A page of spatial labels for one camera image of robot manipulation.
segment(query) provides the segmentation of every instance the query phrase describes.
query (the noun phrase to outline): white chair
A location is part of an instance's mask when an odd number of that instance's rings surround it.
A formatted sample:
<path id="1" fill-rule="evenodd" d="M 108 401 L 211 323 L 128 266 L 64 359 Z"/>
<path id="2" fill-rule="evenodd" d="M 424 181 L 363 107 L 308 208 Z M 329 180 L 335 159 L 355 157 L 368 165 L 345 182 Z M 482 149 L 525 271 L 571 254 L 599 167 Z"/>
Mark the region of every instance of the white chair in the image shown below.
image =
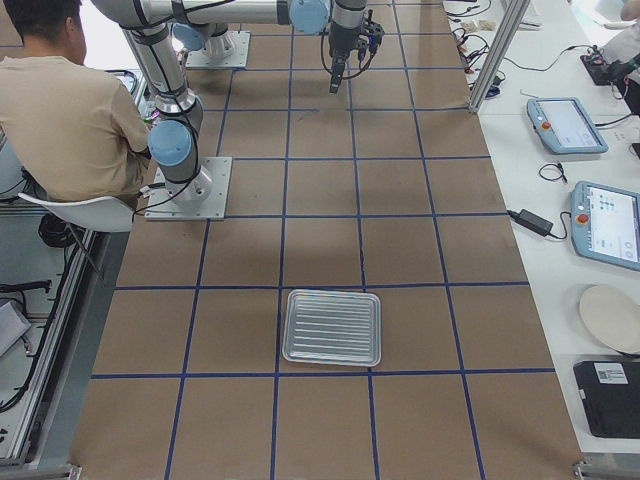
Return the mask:
<path id="1" fill-rule="evenodd" d="M 26 193 L 18 196 L 27 202 L 40 205 L 69 223 L 69 230 L 76 244 L 95 270 L 104 280 L 104 275 L 87 251 L 74 225 L 94 232 L 130 232 L 133 227 L 133 209 L 115 197 L 99 197 L 82 202 L 50 202 L 32 197 Z"/>

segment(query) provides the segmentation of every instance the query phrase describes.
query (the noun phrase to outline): silver tray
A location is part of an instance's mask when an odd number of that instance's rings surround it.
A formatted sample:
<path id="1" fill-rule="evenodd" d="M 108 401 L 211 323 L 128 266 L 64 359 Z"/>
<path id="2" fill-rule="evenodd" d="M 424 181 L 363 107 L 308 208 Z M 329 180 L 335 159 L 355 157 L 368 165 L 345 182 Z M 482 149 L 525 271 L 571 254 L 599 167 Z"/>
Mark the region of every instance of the silver tray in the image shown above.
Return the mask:
<path id="1" fill-rule="evenodd" d="M 380 363 L 380 300 L 371 293 L 293 290 L 282 354 L 291 362 Z"/>

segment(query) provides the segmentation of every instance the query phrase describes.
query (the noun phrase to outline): metal mounting plate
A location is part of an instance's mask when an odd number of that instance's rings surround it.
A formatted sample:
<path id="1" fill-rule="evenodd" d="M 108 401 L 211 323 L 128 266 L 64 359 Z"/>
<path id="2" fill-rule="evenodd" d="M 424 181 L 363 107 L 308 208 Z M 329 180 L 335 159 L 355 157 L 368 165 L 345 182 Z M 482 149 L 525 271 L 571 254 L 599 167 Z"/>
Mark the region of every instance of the metal mounting plate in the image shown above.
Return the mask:
<path id="1" fill-rule="evenodd" d="M 246 68 L 249 58 L 249 32 L 229 32 L 233 36 L 236 51 L 222 60 L 213 60 L 202 52 L 191 52 L 187 59 L 187 70 L 229 70 Z"/>
<path id="2" fill-rule="evenodd" d="M 211 193 L 199 205 L 186 210 L 173 201 L 169 201 L 158 207 L 152 207 L 145 211 L 145 218 L 149 221 L 184 221 L 184 220 L 224 220 L 227 209 L 227 196 L 229 193 L 229 180 L 231 178 L 231 157 L 204 157 L 202 168 L 206 168 L 213 178 Z M 158 169 L 154 180 L 156 183 L 164 182 L 164 175 Z M 164 188 L 152 190 L 149 196 L 149 205 L 164 202 L 169 194 Z"/>

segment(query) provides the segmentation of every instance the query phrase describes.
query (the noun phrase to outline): black hair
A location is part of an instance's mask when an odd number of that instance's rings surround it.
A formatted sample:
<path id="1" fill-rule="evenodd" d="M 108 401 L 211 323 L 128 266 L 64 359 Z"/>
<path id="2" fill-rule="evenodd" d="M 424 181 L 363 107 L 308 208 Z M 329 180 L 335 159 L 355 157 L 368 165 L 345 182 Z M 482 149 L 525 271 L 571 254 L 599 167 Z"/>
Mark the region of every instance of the black hair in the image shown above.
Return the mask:
<path id="1" fill-rule="evenodd" d="M 55 42 L 67 18 L 80 25 L 81 0 L 4 0 L 11 23 L 24 42 L 37 36 Z"/>

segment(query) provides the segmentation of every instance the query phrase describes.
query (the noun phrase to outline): beige t-shirt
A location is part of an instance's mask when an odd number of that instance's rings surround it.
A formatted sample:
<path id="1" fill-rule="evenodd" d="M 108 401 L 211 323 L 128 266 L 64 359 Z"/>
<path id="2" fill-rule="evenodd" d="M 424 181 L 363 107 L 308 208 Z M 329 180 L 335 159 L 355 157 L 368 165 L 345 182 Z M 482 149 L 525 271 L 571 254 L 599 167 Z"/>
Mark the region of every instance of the beige t-shirt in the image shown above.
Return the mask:
<path id="1" fill-rule="evenodd" d="M 120 80 L 63 57 L 0 62 L 0 129 L 58 201 L 140 188 L 148 129 Z"/>

